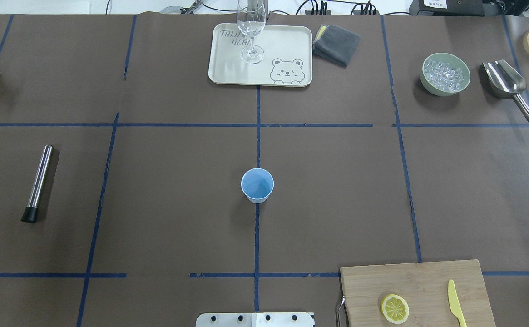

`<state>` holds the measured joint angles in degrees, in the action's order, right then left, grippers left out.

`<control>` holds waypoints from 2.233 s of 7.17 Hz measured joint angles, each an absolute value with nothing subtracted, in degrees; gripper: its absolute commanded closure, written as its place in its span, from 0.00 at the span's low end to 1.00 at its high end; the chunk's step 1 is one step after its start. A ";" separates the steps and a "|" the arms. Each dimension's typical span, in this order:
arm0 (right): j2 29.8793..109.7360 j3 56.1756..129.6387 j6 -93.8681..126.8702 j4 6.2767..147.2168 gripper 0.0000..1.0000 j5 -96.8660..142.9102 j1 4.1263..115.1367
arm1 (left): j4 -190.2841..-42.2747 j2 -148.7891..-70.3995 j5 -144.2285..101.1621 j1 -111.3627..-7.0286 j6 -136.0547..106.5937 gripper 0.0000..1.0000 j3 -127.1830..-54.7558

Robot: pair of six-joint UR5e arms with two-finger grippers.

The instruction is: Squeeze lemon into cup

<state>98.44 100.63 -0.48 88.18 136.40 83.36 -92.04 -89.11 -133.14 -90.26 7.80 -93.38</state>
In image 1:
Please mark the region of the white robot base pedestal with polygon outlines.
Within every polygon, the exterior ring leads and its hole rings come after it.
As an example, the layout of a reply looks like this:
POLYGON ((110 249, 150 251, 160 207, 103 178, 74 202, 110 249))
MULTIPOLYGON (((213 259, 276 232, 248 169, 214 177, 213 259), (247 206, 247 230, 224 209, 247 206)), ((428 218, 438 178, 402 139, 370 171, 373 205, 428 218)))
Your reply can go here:
POLYGON ((308 312, 204 313, 196 327, 314 327, 314 314, 308 312))

